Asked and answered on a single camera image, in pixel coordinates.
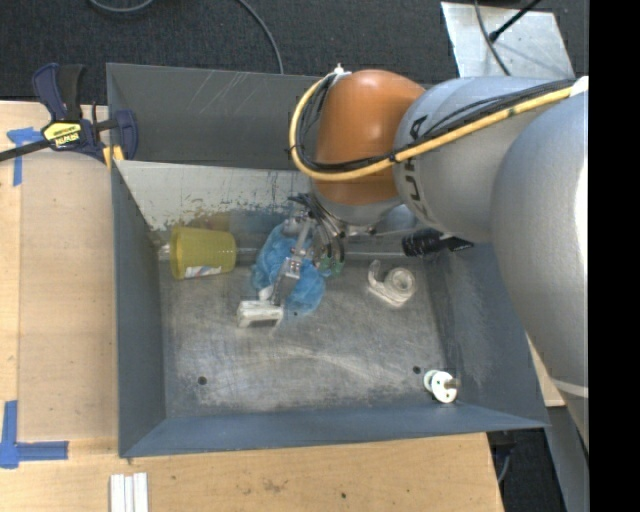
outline white plastic part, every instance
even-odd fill
[[[448,372],[429,370],[424,374],[424,387],[436,400],[449,404],[458,396],[457,380]]]
[[[571,87],[571,94],[569,94],[569,96],[582,94],[583,92],[587,92],[588,90],[589,90],[589,76],[586,75],[576,80],[576,82]]]
[[[401,306],[416,291],[416,278],[406,268],[397,267],[389,271],[384,281],[378,281],[376,274],[380,270],[380,261],[374,260],[369,266],[369,289],[392,306]]]
[[[110,512],[148,512],[149,487],[146,473],[111,475],[109,493]]]
[[[236,311],[238,327],[275,327],[284,318],[284,308],[268,300],[245,300]]]

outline yellow cup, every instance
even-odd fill
[[[175,226],[169,247],[176,279],[222,274],[236,266],[236,240],[226,231]]]

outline table surface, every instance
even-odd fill
[[[0,102],[0,150],[47,121]],[[109,170],[46,149],[13,186],[14,164],[0,163],[0,405],[18,399],[19,440],[68,440],[69,458],[0,469],[0,510],[107,510],[109,476],[137,472],[154,511],[504,510],[484,433],[119,458]]]

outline black floor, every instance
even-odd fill
[[[529,2],[480,3],[521,8]],[[3,0],[0,99],[34,99],[31,76],[49,62],[84,64],[80,100],[98,104],[107,101],[107,62],[278,73],[276,50],[251,8],[272,34],[286,74],[320,76],[340,62],[425,84],[457,76],[438,1],[249,0],[249,6],[155,0],[137,14],[115,15],[81,0]],[[576,75],[588,74],[589,0],[546,0],[536,9],[556,15]],[[513,441],[501,484],[506,511],[563,512],[544,431],[516,432]],[[502,461],[498,456],[498,472]]]

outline blue cloth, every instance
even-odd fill
[[[251,284],[256,290],[262,290],[275,282],[282,262],[291,256],[291,248],[295,247],[296,241],[297,237],[282,234],[282,224],[271,231],[252,267]],[[308,248],[309,245],[311,240],[307,240],[304,247]],[[300,268],[300,280],[287,297],[284,306],[289,312],[306,315],[320,305],[324,290],[325,276],[305,258]]]

